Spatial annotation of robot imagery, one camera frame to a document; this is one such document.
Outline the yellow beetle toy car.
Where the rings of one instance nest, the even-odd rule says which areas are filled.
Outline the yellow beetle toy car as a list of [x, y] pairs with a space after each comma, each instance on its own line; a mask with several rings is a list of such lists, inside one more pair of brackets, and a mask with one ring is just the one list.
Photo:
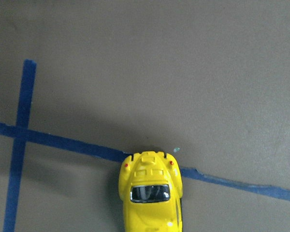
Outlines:
[[118, 193], [127, 232], [181, 232], [183, 183], [175, 157], [145, 151], [129, 155], [120, 168]]

